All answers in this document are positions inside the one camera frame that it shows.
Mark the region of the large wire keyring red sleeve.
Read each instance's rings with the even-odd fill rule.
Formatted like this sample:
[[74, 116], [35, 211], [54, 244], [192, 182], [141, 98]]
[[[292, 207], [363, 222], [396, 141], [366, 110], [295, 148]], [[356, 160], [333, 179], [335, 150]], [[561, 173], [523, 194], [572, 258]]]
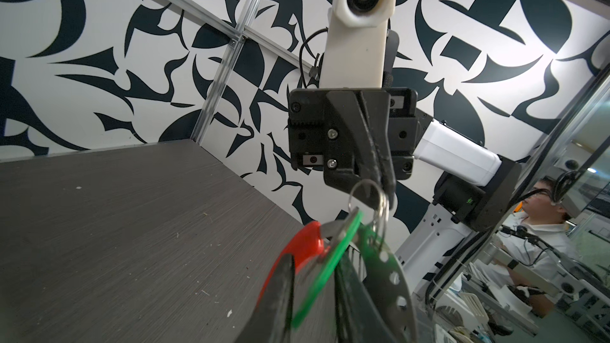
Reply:
[[[389, 202], [378, 184], [372, 184], [371, 188], [380, 196], [376, 206], [371, 206], [374, 211], [373, 220], [367, 225], [361, 221], [354, 239], [343, 255], [347, 255], [354, 265], [360, 281], [394, 336], [395, 342], [415, 342], [417, 324], [411, 291], [408, 289], [400, 262], [385, 243], [389, 226]], [[257, 303], [279, 259], [285, 254], [292, 255], [295, 261], [293, 318], [319, 274], [321, 261], [329, 250], [332, 235], [338, 232], [338, 229], [339, 220], [325, 224], [310, 222], [296, 233], [276, 258], [261, 288]], [[332, 283], [334, 288], [335, 315], [334, 273], [328, 283]]]

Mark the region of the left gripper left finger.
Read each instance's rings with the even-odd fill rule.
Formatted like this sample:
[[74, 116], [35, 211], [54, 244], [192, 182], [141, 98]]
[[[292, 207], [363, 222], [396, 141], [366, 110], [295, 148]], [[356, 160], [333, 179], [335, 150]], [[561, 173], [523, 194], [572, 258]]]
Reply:
[[295, 261], [292, 255], [285, 254], [235, 342], [290, 342], [294, 283]]

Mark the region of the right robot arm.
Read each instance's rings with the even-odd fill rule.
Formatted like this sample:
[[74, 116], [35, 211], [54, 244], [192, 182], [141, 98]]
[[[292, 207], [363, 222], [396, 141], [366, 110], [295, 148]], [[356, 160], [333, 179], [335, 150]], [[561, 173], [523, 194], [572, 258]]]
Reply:
[[350, 30], [346, 44], [325, 33], [319, 86], [288, 97], [290, 163], [320, 169], [326, 185], [368, 206], [390, 202], [416, 161], [439, 168], [432, 202], [397, 258], [414, 293], [441, 291], [507, 211], [519, 165], [421, 111], [417, 91], [386, 86], [393, 32]]

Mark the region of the green capped key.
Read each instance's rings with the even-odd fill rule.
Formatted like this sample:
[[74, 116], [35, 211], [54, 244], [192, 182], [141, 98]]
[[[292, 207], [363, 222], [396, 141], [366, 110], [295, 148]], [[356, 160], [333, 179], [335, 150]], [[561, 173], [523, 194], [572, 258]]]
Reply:
[[351, 241], [354, 239], [357, 230], [361, 225], [362, 217], [362, 211], [356, 207], [351, 211], [346, 219], [342, 221], [339, 220], [338, 232], [332, 235], [329, 250], [324, 254], [324, 258], [321, 261], [322, 268], [309, 288], [303, 303], [293, 316], [291, 325], [293, 330], [296, 330], [301, 326], [304, 319], [306, 319], [308, 316], [319, 294], [327, 285], [327, 282], [330, 280], [330, 277], [335, 271], [335, 268], [340, 262], [343, 254], [346, 252]]

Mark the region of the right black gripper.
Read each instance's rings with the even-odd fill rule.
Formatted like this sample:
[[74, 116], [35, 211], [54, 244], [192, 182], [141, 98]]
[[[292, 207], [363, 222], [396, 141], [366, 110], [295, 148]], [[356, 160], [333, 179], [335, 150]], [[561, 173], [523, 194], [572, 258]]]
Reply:
[[297, 89], [288, 97], [293, 168], [324, 168], [324, 182], [368, 206], [395, 205], [397, 180], [408, 179], [419, 139], [418, 94], [408, 88]]

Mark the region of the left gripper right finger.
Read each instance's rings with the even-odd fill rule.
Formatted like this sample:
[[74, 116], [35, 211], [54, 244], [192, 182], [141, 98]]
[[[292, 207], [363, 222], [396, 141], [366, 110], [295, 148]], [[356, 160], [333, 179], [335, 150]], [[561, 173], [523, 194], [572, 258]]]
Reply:
[[334, 271], [337, 342], [395, 342], [354, 265], [343, 255]]

